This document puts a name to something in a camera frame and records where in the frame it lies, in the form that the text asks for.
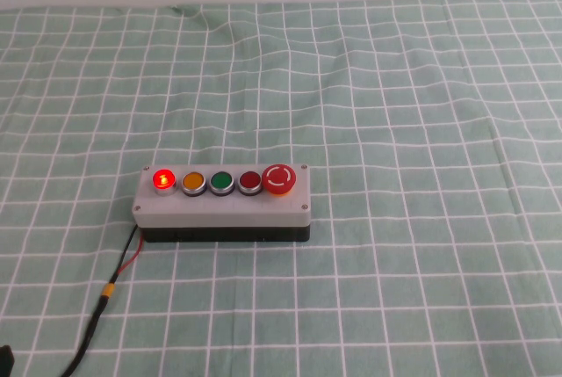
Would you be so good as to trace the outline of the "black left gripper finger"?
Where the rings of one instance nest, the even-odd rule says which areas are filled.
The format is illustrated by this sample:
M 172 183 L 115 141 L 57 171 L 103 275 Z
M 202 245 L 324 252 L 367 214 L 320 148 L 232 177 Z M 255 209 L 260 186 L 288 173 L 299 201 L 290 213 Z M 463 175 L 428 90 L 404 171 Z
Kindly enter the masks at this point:
M 0 377 L 10 377 L 14 366 L 14 356 L 8 345 L 0 347 Z

